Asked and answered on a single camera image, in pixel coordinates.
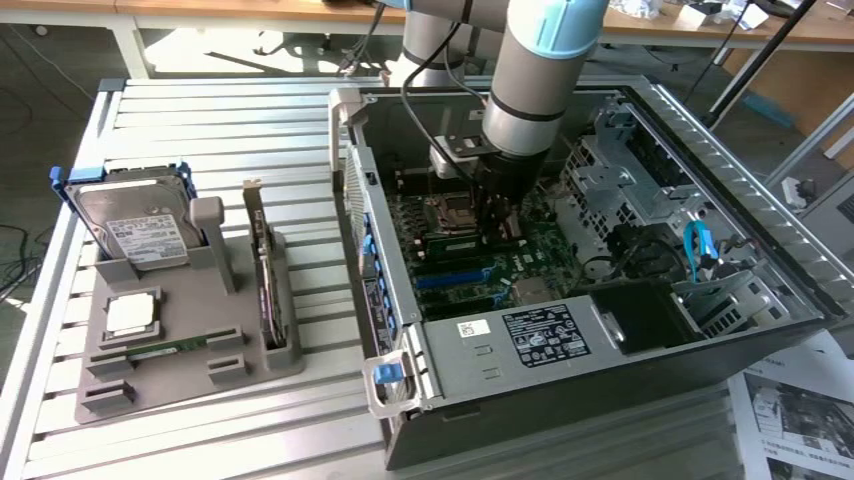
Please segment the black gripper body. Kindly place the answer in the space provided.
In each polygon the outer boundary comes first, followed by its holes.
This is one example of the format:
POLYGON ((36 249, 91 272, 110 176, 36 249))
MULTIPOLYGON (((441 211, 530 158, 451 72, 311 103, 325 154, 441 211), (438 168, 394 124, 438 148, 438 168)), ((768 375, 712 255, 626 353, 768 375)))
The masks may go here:
POLYGON ((479 196, 522 201, 534 189, 546 162, 546 152, 518 156, 498 151, 482 155, 474 171, 479 196))

